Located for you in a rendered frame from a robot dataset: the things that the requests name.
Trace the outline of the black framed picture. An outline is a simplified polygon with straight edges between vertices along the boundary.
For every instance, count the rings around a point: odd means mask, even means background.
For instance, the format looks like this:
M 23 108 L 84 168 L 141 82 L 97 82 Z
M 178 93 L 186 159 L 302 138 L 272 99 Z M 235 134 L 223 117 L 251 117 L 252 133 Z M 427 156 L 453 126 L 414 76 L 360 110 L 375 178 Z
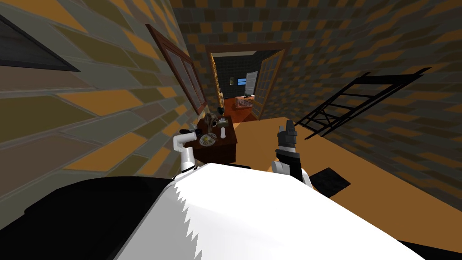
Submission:
M 79 72 L 1 14 L 0 66 Z

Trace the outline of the black wall shelf frame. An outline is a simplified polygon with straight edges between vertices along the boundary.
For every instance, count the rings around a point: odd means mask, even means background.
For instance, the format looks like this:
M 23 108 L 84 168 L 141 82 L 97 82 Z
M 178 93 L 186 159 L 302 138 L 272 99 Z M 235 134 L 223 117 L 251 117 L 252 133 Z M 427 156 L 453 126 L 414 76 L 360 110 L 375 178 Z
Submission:
M 312 134 L 305 139 L 315 135 L 324 137 L 419 79 L 430 69 L 430 67 L 424 67 L 415 73 L 400 75 L 370 76 L 370 72 L 366 72 L 352 80 L 294 125 L 300 125 L 312 131 Z M 374 94 L 359 94 L 350 91 L 355 85 L 384 85 L 385 88 Z

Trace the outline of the orange sofa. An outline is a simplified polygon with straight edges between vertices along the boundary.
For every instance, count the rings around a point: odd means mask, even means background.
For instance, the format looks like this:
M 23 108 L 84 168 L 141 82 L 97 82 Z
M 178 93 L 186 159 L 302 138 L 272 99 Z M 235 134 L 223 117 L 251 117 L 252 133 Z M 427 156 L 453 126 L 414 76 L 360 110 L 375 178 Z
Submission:
M 254 103 L 254 95 L 251 96 L 239 96 L 235 98 L 236 108 L 252 107 Z

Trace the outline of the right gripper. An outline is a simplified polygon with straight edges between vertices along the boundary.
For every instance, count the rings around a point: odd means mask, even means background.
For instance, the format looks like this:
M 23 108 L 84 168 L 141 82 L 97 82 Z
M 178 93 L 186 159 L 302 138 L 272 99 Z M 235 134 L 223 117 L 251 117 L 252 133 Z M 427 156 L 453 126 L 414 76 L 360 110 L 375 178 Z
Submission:
M 296 151 L 296 137 L 297 131 L 293 121 L 287 120 L 285 126 L 282 125 L 278 128 L 278 149 L 294 153 Z

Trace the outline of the white door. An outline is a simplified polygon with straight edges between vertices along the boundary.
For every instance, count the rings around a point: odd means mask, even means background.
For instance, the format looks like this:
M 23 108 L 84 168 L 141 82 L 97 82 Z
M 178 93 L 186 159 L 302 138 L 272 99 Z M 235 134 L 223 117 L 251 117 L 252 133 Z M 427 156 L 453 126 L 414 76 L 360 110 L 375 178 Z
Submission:
M 258 71 L 246 74 L 245 95 L 252 96 L 257 81 Z

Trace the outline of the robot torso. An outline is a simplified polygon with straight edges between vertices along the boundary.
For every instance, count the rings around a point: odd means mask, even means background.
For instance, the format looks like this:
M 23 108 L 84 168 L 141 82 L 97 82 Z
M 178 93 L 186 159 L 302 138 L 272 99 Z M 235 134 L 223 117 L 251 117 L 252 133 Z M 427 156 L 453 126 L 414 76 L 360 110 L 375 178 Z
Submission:
M 424 260 L 303 182 L 209 163 L 163 189 L 114 260 Z

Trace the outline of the brown glazed door leaf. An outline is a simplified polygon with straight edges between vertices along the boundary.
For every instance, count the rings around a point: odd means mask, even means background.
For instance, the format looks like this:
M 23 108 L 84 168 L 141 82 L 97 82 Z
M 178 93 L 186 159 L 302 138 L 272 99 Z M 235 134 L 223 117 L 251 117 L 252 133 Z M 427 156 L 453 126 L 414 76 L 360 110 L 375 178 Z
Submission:
M 269 96 L 271 87 L 277 78 L 277 73 L 284 55 L 285 49 L 278 50 L 268 58 L 264 59 L 261 63 L 252 107 L 252 114 L 256 120 L 261 119 L 264 106 Z

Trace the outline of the plate with food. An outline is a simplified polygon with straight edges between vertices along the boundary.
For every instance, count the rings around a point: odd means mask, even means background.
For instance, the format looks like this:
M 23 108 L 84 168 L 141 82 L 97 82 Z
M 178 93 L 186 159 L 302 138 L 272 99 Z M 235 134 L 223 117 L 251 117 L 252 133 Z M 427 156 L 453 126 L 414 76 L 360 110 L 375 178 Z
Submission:
M 199 139 L 199 144 L 204 147 L 210 147 L 215 144 L 217 136 L 213 133 L 204 134 Z

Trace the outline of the leafy houseplant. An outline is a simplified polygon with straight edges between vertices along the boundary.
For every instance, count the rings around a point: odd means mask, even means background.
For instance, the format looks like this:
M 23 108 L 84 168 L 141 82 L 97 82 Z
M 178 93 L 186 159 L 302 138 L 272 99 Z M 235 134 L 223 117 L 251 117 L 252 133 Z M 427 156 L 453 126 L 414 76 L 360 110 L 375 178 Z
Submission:
M 218 120 L 217 116 L 214 113 L 206 113 L 204 116 L 204 123 L 207 127 L 206 135 L 211 137 L 213 124 Z

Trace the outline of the dark brown wooden table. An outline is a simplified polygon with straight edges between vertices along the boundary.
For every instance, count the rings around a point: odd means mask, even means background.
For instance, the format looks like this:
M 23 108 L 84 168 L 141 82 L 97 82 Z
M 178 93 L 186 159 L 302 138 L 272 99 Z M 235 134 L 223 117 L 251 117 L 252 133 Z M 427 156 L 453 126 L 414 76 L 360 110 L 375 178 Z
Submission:
M 194 158 L 201 163 L 234 163 L 236 161 L 236 145 L 237 137 L 230 116 L 225 117 L 228 121 L 228 126 L 224 127 L 225 138 L 221 138 L 221 127 L 212 127 L 212 133 L 216 135 L 217 141 L 209 146 L 200 145 L 200 138 L 184 144 L 184 147 L 192 147 Z

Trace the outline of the black floor mat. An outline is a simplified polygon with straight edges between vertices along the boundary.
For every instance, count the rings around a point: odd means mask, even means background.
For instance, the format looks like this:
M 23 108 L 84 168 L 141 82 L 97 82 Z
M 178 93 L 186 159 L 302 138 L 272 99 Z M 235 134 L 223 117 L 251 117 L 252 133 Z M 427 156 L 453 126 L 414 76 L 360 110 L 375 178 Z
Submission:
M 310 181 L 318 192 L 328 198 L 331 198 L 350 185 L 349 181 L 329 167 L 311 175 Z

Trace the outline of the brown framed window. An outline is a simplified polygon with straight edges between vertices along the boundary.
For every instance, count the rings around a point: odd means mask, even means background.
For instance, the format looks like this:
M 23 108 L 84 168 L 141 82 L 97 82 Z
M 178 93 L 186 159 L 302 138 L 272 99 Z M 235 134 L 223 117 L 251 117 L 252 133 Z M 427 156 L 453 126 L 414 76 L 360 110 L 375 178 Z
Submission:
M 168 62 L 195 112 L 200 115 L 207 106 L 207 101 L 192 59 L 173 42 L 162 36 L 152 25 L 146 24 L 146 27 Z

